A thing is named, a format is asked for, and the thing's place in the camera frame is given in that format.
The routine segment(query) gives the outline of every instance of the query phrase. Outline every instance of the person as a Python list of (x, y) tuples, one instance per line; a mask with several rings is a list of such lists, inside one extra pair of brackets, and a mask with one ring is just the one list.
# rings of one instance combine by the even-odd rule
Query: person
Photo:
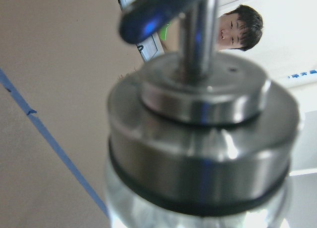
[(217, 49), (253, 48), (262, 37), (261, 15), (247, 5), (239, 5), (235, 10), (219, 17)]

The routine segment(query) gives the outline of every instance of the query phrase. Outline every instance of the blue tape strip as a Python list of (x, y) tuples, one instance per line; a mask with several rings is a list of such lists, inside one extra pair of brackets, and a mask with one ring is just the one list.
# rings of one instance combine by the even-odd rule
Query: blue tape strip
[(70, 160), (64, 150), (60, 147), (54, 137), (51, 135), (49, 130), (44, 126), (42, 121), (35, 117), (33, 114), (37, 113), (34, 109), (32, 109), (29, 104), (24, 100), (18, 90), (14, 87), (8, 77), (0, 68), (0, 83), (6, 88), (8, 92), (10, 92), (12, 98), (15, 102), (20, 106), (23, 112), (27, 115), (33, 125), (37, 128), (40, 134), (45, 138), (48, 144), (52, 147), (52, 149), (56, 152), (59, 158), (63, 161), (66, 167), (71, 171), (71, 173), (75, 176), (75, 178), (79, 181), (79, 183), (83, 186), (83, 188), (88, 192), (94, 202), (99, 206), (102, 212), (109, 218), (108, 209), (105, 203), (99, 198), (95, 190), (90, 186), (85, 177), (80, 173), (74, 163)]

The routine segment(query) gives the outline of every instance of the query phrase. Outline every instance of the black hair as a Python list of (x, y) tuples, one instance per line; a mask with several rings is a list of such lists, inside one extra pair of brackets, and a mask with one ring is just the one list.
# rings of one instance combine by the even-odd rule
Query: black hair
[(241, 28), (245, 29), (241, 39), (241, 45), (243, 47), (238, 49), (246, 51), (253, 48), (262, 37), (262, 16), (251, 7), (242, 4), (239, 5), (235, 10), (226, 13), (225, 15), (235, 13), (239, 15), (238, 19), (244, 23)]

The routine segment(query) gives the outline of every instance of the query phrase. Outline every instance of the transparent bottle body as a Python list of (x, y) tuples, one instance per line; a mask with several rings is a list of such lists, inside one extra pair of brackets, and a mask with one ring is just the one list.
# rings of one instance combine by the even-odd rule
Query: transparent bottle body
[(105, 170), (105, 196), (112, 228), (288, 228), (284, 219), (290, 199), (288, 179), (257, 208), (228, 216), (198, 217), (161, 208), (137, 195), (116, 174), (109, 157)]

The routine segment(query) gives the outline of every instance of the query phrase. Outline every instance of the green object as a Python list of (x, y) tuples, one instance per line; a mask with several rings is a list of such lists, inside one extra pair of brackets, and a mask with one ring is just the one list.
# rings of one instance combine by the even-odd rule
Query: green object
[(159, 31), (159, 38), (163, 41), (166, 40), (166, 35), (167, 35), (167, 28), (170, 26), (170, 22), (167, 23), (163, 28), (160, 29)]

